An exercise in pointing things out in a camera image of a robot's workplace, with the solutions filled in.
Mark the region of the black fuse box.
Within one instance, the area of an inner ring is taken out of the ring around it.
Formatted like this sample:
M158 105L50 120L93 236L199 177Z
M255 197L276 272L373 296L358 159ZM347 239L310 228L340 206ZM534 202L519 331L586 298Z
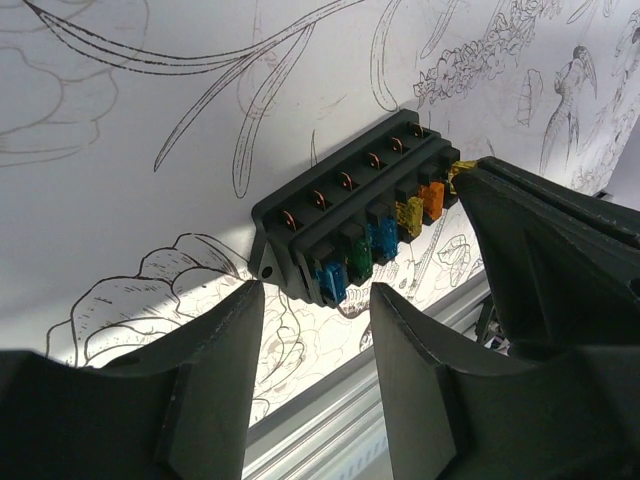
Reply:
M249 271L291 298L337 307L455 203L459 159L418 113L393 114L253 207Z

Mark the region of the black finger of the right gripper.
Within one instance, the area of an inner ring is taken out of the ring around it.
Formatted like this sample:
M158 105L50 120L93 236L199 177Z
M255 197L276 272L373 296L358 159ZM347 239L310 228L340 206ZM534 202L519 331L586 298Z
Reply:
M452 185L512 345L639 342L639 214L495 157Z

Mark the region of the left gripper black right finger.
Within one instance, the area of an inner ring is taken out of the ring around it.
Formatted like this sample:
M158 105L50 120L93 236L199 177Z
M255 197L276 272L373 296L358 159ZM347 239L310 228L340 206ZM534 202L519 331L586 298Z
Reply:
M639 350L500 354L373 285L373 347L397 479L635 479Z

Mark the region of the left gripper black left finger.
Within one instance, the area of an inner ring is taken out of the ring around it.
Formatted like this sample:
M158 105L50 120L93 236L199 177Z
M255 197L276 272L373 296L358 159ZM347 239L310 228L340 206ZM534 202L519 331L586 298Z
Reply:
M238 479L263 328L249 281L102 368L1 354L5 479Z

